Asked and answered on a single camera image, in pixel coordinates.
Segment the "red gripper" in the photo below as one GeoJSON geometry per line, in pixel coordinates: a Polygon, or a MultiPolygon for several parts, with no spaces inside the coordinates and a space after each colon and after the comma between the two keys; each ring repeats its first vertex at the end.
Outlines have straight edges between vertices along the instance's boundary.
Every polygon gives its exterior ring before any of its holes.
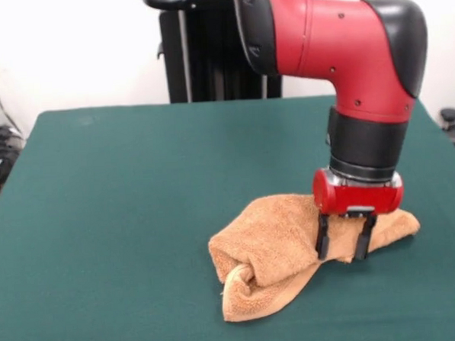
{"type": "Polygon", "coordinates": [[[404,183],[399,173],[394,172],[388,182],[358,182],[340,177],[329,168],[318,169],[312,180],[314,203],[319,209],[316,252],[325,258],[328,252],[328,216],[371,214],[357,238],[356,260],[367,258],[370,238],[376,224],[373,214],[388,214],[402,202],[404,183]]]}

